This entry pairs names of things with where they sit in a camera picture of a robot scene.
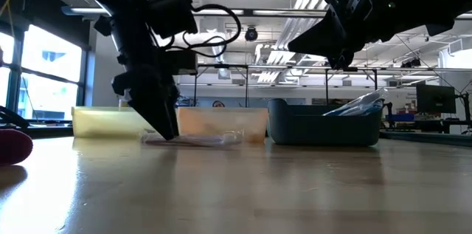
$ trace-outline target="table surface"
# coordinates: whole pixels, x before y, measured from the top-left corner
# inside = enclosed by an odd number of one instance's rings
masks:
[[[0,233],[472,233],[472,150],[37,140]]]

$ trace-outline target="computer monitor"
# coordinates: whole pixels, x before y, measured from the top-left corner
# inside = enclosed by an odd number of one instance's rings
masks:
[[[417,85],[417,110],[429,113],[456,113],[454,87]]]

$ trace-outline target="security camera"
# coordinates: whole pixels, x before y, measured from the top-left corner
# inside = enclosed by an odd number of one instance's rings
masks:
[[[244,36],[246,41],[256,41],[257,40],[257,31],[256,27],[248,27],[246,35]]]

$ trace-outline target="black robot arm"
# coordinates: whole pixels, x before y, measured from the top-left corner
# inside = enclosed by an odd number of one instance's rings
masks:
[[[365,43],[426,25],[430,36],[451,29],[454,19],[472,10],[472,0],[325,0],[326,16],[293,40],[292,52],[327,57],[334,69],[345,69]]]
[[[109,17],[100,17],[95,29],[111,35],[119,52],[118,62],[125,73],[112,82],[113,90],[128,96],[129,105],[148,121],[166,140],[179,135],[176,119],[176,101],[179,91],[174,75],[195,75],[198,71],[196,52],[199,47],[223,46],[235,41],[241,32],[241,23],[228,8],[207,4],[192,7],[192,0],[96,0],[107,10]],[[213,38],[187,48],[172,46],[174,35],[197,33],[192,11],[216,9],[227,12],[236,21],[237,32],[228,40],[212,42]],[[158,45],[155,38],[172,38],[168,45]]]

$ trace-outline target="clear plastic bag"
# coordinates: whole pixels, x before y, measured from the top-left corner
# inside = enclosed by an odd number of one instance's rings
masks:
[[[379,89],[363,95],[341,108],[323,114],[324,116],[360,116],[368,115],[382,109],[385,98],[389,95],[386,89]]]
[[[194,145],[220,147],[238,145],[244,141],[244,130],[226,131],[221,135],[188,134],[166,141],[156,132],[148,132],[141,136],[141,143],[146,145]]]

